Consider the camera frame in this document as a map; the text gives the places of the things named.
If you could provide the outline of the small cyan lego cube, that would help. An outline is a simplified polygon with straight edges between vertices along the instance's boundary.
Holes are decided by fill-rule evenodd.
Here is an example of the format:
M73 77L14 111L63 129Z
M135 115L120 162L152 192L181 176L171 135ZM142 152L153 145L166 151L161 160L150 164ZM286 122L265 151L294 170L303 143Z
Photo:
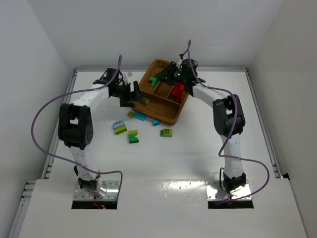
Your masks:
M156 126L156 125L159 125L159 120L158 119L153 120L153 126Z

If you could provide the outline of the long cyan lego brick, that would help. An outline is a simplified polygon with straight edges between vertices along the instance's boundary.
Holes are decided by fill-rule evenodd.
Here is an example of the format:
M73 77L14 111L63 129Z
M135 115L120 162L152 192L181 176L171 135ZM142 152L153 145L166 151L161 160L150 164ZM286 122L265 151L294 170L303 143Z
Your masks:
M145 121L147 116L143 113L140 113L140 112L134 112L134 118L141 120L141 121Z

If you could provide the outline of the cyan lime lego stack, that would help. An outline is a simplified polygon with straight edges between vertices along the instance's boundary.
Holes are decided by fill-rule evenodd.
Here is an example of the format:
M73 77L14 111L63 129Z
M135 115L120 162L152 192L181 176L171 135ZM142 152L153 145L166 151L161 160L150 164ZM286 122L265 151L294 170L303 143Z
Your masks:
M112 125L112 128L113 128L114 133L116 135L119 135L119 134L127 131L127 127L125 125L125 122L122 120L118 120L118 121L114 122Z

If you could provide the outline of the lime green small lego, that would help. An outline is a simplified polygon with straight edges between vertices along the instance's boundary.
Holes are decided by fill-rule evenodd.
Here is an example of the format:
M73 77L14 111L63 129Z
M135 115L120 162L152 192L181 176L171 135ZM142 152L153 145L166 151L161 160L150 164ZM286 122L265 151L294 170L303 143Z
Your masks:
M134 112L130 111L127 116L132 119L134 117Z

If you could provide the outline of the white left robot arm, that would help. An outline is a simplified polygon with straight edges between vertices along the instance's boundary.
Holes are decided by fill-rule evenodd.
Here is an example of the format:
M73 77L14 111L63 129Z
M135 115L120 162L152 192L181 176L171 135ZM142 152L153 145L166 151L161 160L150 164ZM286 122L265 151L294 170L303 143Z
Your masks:
M101 172L92 165L95 154L89 146L94 136L93 112L110 97L118 98L121 107L131 108L135 102L146 104L138 82L129 83L129 76L108 68L79 99L59 108L58 137L73 155L78 183L86 192L99 192L102 183Z

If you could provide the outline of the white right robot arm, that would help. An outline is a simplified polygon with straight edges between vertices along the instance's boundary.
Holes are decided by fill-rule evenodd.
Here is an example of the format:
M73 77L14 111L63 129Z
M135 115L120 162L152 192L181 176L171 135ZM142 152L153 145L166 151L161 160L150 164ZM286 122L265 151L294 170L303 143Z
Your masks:
M220 93L205 84L196 72L198 64L193 59L181 59L171 62L155 78L169 85L181 83L184 91L200 99L212 108L213 124L222 140L219 156L224 158L223 180L221 188L229 193L246 184L246 174L241 162L241 134L245 126L245 117L237 95L226 91Z

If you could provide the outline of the red top lego stack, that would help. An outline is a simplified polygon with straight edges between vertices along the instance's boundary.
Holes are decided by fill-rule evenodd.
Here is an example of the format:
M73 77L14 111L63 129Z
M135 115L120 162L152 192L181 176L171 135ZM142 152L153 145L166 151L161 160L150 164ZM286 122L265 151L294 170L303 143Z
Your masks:
M184 93L184 85L182 83L177 82L172 90L172 97L176 102L180 103L182 101L183 93Z

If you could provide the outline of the dark green split lego piece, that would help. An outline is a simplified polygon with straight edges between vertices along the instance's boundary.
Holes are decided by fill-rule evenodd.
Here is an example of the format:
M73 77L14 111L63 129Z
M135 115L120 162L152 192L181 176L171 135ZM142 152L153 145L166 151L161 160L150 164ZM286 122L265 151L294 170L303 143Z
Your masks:
M153 87L156 87L159 84L160 80L155 78L154 82L151 84Z

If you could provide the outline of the green lime lego pair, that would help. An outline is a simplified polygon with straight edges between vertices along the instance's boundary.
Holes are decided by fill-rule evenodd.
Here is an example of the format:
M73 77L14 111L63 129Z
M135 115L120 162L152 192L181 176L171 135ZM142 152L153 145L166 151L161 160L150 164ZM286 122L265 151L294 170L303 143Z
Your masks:
M162 137L172 137L173 136L173 131L172 129L169 128L164 128L160 131L160 136Z

